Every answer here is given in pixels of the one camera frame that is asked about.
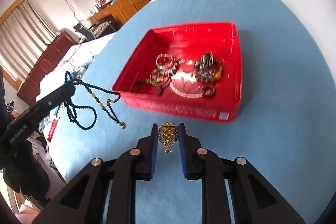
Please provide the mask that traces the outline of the gold pixiu charm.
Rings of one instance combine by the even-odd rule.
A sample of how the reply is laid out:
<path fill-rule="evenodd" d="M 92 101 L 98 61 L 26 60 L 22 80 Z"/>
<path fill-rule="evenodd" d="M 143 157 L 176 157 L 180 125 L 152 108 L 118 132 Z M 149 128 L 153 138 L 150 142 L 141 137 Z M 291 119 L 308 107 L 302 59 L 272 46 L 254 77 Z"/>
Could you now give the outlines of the gold pixiu charm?
<path fill-rule="evenodd" d="M 178 127 L 174 123 L 162 123 L 159 126 L 158 139 L 165 148 L 165 153 L 170 153 L 178 140 Z"/>

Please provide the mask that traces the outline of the thin silver ring bangle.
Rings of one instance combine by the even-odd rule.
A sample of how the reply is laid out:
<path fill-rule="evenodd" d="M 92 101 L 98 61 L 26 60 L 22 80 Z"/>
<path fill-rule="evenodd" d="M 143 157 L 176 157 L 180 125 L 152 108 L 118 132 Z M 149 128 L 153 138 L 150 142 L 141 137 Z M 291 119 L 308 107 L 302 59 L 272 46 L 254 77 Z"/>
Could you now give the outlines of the thin silver ring bangle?
<path fill-rule="evenodd" d="M 167 73 L 167 71 L 154 69 L 154 71 L 152 71 L 150 74 L 149 82 L 151 85 L 158 87 L 165 85 L 169 79 L 170 75 Z"/>

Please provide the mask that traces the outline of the bed with white duvet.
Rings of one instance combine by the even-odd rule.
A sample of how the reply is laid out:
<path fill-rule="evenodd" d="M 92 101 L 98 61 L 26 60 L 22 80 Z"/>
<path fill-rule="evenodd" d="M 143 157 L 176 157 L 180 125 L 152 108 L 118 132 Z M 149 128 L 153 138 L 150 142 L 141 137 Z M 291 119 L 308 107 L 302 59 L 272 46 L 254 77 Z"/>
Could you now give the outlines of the bed with white duvet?
<path fill-rule="evenodd" d="M 66 71 L 74 73 L 75 76 L 83 76 L 96 56 L 106 47 L 114 36 L 115 33 L 112 33 L 89 42 L 71 46 L 58 65 L 56 65 L 56 68 L 42 78 L 36 101 L 62 86 L 65 82 Z"/>

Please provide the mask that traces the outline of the red booklet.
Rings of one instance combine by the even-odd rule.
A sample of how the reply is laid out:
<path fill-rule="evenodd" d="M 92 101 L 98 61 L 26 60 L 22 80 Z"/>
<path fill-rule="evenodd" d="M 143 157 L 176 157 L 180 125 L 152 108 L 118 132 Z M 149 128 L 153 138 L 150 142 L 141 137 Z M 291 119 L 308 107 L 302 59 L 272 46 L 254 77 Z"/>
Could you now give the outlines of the red booklet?
<path fill-rule="evenodd" d="M 48 134 L 48 137 L 47 137 L 47 141 L 48 142 L 52 141 L 52 137 L 53 137 L 53 134 L 55 132 L 57 124 L 58 124 L 58 119 L 54 119 L 52 121 L 52 124 L 51 124 L 51 127 L 50 127 L 50 131 L 49 131 L 49 134 Z"/>

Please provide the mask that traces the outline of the red wooden headboard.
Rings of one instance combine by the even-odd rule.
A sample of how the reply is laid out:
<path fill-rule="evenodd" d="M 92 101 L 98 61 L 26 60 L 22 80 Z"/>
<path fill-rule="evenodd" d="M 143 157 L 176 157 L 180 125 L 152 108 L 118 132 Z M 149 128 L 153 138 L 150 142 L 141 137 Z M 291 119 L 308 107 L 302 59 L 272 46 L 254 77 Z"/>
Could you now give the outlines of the red wooden headboard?
<path fill-rule="evenodd" d="M 65 29 L 62 29 L 38 58 L 38 61 L 21 85 L 17 96 L 29 106 L 33 105 L 36 102 L 36 97 L 41 92 L 41 80 L 57 67 L 67 51 L 75 44 L 77 43 L 70 34 Z"/>

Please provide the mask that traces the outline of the black office chair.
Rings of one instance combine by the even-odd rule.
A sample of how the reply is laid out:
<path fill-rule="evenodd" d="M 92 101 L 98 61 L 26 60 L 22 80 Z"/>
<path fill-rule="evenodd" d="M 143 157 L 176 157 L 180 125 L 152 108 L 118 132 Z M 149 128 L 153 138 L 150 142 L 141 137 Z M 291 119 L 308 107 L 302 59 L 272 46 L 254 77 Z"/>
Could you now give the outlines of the black office chair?
<path fill-rule="evenodd" d="M 76 32 L 79 32 L 80 34 L 82 34 L 88 42 L 96 39 L 96 36 L 94 35 L 94 33 L 90 31 L 88 28 L 86 28 L 84 25 L 82 25 L 80 22 L 76 24 L 73 27 L 73 29 Z"/>

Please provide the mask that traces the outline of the beige curtain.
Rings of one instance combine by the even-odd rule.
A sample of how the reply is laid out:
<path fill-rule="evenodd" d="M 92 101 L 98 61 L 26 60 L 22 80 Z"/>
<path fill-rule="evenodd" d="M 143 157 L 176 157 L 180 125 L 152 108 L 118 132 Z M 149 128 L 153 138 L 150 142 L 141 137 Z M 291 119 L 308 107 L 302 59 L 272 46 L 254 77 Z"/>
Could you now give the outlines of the beige curtain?
<path fill-rule="evenodd" d="M 56 36 L 31 2 L 24 0 L 1 22 L 1 65 L 24 81 Z"/>

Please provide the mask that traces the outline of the red tin box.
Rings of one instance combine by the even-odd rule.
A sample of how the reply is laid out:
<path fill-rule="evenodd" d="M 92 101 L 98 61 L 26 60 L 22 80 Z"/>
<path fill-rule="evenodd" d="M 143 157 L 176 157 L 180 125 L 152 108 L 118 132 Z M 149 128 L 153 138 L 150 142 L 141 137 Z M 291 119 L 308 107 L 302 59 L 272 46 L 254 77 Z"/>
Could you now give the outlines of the red tin box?
<path fill-rule="evenodd" d="M 170 79 L 153 86 L 156 57 L 176 58 Z M 112 89 L 127 106 L 228 123 L 242 100 L 242 51 L 235 24 L 187 23 L 151 28 L 139 41 Z"/>

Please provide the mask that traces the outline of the wooden desk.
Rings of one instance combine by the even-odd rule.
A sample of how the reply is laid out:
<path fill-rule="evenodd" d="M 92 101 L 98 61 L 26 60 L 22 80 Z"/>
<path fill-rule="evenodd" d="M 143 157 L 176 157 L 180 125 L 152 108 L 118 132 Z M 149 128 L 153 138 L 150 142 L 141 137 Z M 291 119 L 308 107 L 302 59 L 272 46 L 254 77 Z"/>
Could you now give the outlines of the wooden desk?
<path fill-rule="evenodd" d="M 95 24 L 102 22 L 103 19 L 111 16 L 116 23 L 123 26 L 132 16 L 137 13 L 135 5 L 121 7 L 119 4 L 112 4 L 103 8 L 99 12 L 94 13 L 88 18 L 89 23 Z"/>

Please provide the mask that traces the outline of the blue table cloth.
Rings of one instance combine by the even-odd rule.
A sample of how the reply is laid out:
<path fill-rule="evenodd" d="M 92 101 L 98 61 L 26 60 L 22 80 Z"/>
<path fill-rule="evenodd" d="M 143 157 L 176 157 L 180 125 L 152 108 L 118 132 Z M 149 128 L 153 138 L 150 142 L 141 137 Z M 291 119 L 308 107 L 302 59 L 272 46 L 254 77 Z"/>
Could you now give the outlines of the blue table cloth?
<path fill-rule="evenodd" d="M 137 223 L 202 221 L 179 125 L 207 156 L 255 167 L 299 222 L 315 223 L 335 194 L 335 83 L 280 0 L 152 1 L 94 58 L 72 102 L 76 119 L 63 113 L 50 144 L 68 182 L 167 123 L 153 176 L 136 184 Z"/>

